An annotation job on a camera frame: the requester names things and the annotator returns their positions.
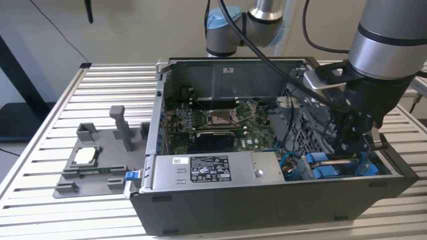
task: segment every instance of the black power cable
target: black power cable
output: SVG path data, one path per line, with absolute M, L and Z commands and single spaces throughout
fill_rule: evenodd
M 59 29 L 59 27 L 55 25 L 55 23 L 51 21 L 51 19 L 49 18 L 49 16 L 45 14 L 45 12 L 42 11 L 42 9 L 39 8 L 39 6 L 35 4 L 34 0 L 30 0 L 30 2 L 33 3 L 33 5 L 35 6 L 35 8 L 39 10 L 39 12 L 42 13 L 42 15 L 45 16 L 45 18 L 49 20 L 49 22 L 53 24 L 53 26 L 57 28 L 59 34 L 62 35 L 62 37 L 65 38 L 66 42 L 70 44 L 70 46 L 77 50 L 77 52 L 81 54 L 81 56 L 85 58 L 86 62 L 89 63 L 89 59 L 87 57 L 83 55 L 83 53 L 79 51 L 79 49 L 75 47 L 75 45 L 69 41 L 66 35 L 63 34 L 62 30 Z
M 410 114 L 414 112 L 416 106 L 417 106 L 417 102 L 413 103 L 412 109 L 409 110 Z
M 209 16 L 210 16 L 211 0 L 207 0 L 206 10 L 205 10 L 205 38 L 209 35 Z
M 290 116 L 290 118 L 289 118 L 287 131 L 286 131 L 286 134 L 285 134 L 283 140 L 282 140 L 282 147 L 283 147 L 283 149 L 285 149 L 289 153 L 293 152 L 293 151 L 287 148 L 287 140 L 289 140 L 290 133 L 291 133 L 291 130 L 293 130 L 294 118 L 295 118 L 295 107 L 294 107 L 294 102 L 293 102 L 293 100 L 291 100 L 291 116 Z
M 427 79 L 427 72 L 425 72 L 425 71 L 418 71 L 418 72 L 417 72 L 417 76 Z
M 320 94 L 317 94 L 312 89 L 309 89 L 302 82 L 299 82 L 297 79 L 294 79 L 269 59 L 269 57 L 265 55 L 265 53 L 259 50 L 259 48 L 254 45 L 254 43 L 250 41 L 247 36 L 243 34 L 242 30 L 239 29 L 235 21 L 233 20 L 233 17 L 230 16 L 230 13 L 227 11 L 227 7 L 225 4 L 225 0 L 218 0 L 219 8 L 222 11 L 222 14 L 225 15 L 225 18 L 237 33 L 237 35 L 241 37 L 241 39 L 245 41 L 249 48 L 253 50 L 253 52 L 257 54 L 257 56 L 261 58 L 261 60 L 265 61 L 265 63 L 269 65 L 269 67 L 281 75 L 281 77 L 285 78 L 286 82 L 290 82 L 297 88 L 301 89 L 301 91 L 307 94 L 312 98 L 318 100 L 322 104 L 329 106 L 330 108 L 336 109 L 337 111 L 342 113 L 348 113 L 350 111 L 349 106 L 345 106 L 342 104 L 338 104 L 337 102 L 333 102 L 324 98 Z
M 336 54 L 349 54 L 349 50 L 338 50 L 338 49 L 332 49 L 324 46 L 317 45 L 309 37 L 307 33 L 307 8 L 309 8 L 309 3 L 310 0 L 306 0 L 305 8 L 302 10 L 302 33 L 305 34 L 305 38 L 310 46 L 313 46 L 316 49 L 322 50 L 325 52 L 336 53 Z
M 5 150 L 5 149 L 2 149 L 2 148 L 0 148 L 0 151 L 5 152 L 5 153 L 7 153 L 7 154 L 13 154 L 13 155 L 15 155 L 15 156 L 18 156 L 18 157 L 22 156 L 22 155 L 17 154 L 15 152 L 11 152 L 11 151 Z

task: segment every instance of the slotted aluminum surface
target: slotted aluminum surface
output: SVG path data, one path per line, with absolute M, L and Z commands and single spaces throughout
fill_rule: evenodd
M 0 185 L 5 190 L 0 238 L 154 238 L 146 235 L 123 194 L 55 199 L 53 187 L 71 155 L 79 123 L 95 122 L 98 128 L 113 128 L 109 118 L 113 104 L 127 106 L 126 118 L 131 125 L 150 121 L 149 96 L 154 96 L 155 86 L 155 65 L 94 65 L 90 70 L 79 71 Z M 398 106 L 385 119 L 382 132 L 421 180 L 398 198 L 381 200 L 356 221 L 215 232 L 174 239 L 427 239 L 427 129 Z

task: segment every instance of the gray stand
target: gray stand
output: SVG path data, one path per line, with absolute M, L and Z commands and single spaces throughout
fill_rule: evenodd
M 127 171 L 145 167 L 147 140 L 142 130 L 130 128 L 125 121 L 125 107 L 113 106 L 110 115 L 118 129 L 97 130 L 93 123 L 82 123 L 78 142 L 55 187 L 55 198 L 122 194 Z M 95 148 L 94 157 L 82 164 L 77 160 L 83 148 Z

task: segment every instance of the white label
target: white label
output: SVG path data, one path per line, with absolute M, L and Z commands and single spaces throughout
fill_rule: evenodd
M 235 72 L 235 68 L 233 68 L 233 67 L 225 67 L 225 68 L 222 69 L 222 72 L 223 72 L 225 74 L 233 74 L 233 73 Z
M 174 157 L 173 164 L 189 164 L 189 157 Z

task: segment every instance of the power supply label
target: power supply label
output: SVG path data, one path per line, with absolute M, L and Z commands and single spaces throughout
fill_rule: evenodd
M 233 180 L 229 156 L 193 156 L 190 158 L 191 181 L 194 183 Z

